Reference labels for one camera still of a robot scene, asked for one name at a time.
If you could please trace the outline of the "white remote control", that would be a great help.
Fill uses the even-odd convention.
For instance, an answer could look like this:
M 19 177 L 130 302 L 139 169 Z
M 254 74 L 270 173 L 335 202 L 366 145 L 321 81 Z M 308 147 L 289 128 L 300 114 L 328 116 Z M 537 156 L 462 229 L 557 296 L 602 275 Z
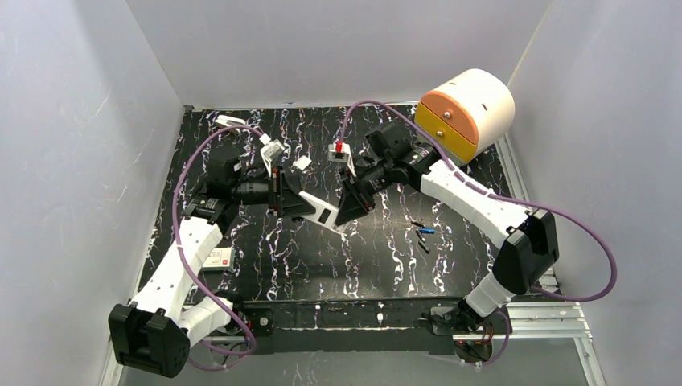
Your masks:
M 312 214 L 302 216 L 304 220 L 329 229 L 337 234 L 344 234 L 347 231 L 350 223 L 345 223 L 343 225 L 337 225 L 335 223 L 339 214 L 338 207 L 304 191 L 301 191 L 299 195 L 314 208 Z

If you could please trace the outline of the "white remote battery cover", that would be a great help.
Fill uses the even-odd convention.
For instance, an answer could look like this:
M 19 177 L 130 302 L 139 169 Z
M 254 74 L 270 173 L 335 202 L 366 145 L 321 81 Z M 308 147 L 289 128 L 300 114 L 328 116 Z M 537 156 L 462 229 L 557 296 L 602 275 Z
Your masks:
M 312 160 L 307 156 L 303 155 L 293 163 L 293 167 L 300 171 L 304 171 L 310 166 L 311 163 Z

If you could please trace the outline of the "black green battery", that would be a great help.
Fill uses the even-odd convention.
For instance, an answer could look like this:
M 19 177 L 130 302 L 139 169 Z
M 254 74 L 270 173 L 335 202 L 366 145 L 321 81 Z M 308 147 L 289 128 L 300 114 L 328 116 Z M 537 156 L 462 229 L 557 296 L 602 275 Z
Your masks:
M 418 245 L 425 253 L 430 254 L 430 249 L 426 246 L 424 242 L 419 241 Z

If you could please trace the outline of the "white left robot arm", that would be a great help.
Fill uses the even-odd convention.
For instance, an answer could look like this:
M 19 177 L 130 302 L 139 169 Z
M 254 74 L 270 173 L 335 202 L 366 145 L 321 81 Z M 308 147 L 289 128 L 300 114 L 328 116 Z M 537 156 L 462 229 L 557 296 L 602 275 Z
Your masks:
M 127 367 L 173 378 L 194 345 L 235 318 L 234 301 L 213 292 L 195 306 L 183 306 L 205 261 L 228 233 L 243 205 L 266 204 L 279 217 L 316 212 L 312 197 L 280 168 L 259 167 L 255 176 L 238 158 L 210 162 L 173 227 L 174 243 L 153 276 L 127 305 L 109 314 L 116 361 Z

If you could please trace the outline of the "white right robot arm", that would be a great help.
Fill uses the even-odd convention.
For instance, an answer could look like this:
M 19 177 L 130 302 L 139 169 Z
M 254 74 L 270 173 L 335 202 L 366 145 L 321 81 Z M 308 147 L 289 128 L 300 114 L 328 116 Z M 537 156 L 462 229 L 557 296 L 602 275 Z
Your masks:
M 335 225 L 367 215 L 379 191 L 408 185 L 456 211 L 498 249 L 491 272 L 454 309 L 430 316 L 432 323 L 474 331 L 515 296 L 527 294 L 557 261 L 556 221 L 550 212 L 494 199 L 468 175 L 450 169 L 433 145 L 414 141 L 402 123 L 385 122 L 365 138 L 375 157 L 355 171 L 340 171 L 343 190 Z

